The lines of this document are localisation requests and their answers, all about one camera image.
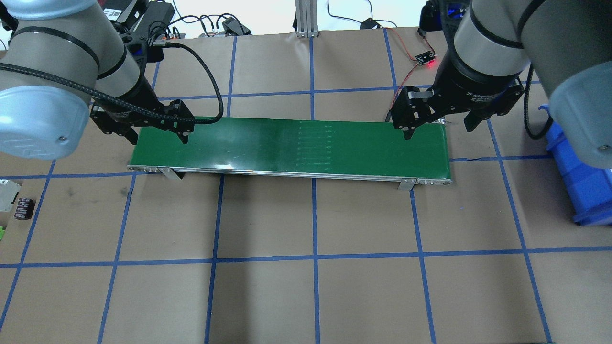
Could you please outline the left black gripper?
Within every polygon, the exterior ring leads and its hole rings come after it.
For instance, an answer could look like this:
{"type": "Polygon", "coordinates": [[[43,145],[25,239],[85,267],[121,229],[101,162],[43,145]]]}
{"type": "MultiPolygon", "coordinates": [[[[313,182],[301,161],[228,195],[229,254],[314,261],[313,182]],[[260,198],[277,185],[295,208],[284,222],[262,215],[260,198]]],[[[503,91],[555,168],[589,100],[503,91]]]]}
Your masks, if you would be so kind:
{"type": "Polygon", "coordinates": [[[188,144],[189,134],[195,128],[192,120],[195,117],[182,100],[173,100],[169,104],[157,104],[151,112],[157,116],[121,108],[116,111],[106,111],[99,102],[95,102],[90,111],[90,119],[105,134],[124,135],[132,145],[138,143],[138,133],[134,127],[153,127],[162,131],[175,133],[182,144],[188,144]]]}

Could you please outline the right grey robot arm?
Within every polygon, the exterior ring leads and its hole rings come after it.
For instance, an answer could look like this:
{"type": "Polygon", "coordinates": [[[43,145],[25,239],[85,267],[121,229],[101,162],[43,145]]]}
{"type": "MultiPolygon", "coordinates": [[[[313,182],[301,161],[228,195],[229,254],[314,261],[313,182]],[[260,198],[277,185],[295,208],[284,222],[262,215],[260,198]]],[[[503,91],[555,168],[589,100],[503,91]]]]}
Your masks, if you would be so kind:
{"type": "Polygon", "coordinates": [[[531,67],[580,161],[611,167],[609,0],[429,0],[419,32],[432,31],[448,45],[434,83],[402,87],[388,113],[405,139],[446,115],[466,113],[467,131],[505,115],[531,67]]]}

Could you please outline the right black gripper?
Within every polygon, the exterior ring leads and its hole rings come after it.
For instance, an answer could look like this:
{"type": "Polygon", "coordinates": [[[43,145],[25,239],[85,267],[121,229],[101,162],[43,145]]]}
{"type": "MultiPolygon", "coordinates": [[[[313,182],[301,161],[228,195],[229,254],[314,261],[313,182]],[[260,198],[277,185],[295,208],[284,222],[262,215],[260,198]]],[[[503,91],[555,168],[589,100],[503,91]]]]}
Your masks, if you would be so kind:
{"type": "Polygon", "coordinates": [[[524,94],[524,87],[514,79],[500,92],[471,92],[450,83],[428,89],[404,86],[392,104],[392,124],[410,140],[416,128],[433,123],[446,115],[466,113],[465,129],[472,132],[492,116],[507,115],[524,94]]]}

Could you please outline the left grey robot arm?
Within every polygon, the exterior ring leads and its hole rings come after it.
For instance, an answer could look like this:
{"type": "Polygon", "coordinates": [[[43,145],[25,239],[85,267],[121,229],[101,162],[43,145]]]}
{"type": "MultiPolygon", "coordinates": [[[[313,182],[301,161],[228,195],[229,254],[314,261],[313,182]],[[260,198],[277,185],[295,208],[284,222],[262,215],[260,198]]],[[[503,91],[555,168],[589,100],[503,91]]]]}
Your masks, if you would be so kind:
{"type": "Polygon", "coordinates": [[[1,59],[1,152],[25,159],[71,155],[90,119],[138,141],[155,127],[188,142],[195,118],[162,104],[124,39],[94,0],[3,0],[17,22],[1,59]]]}

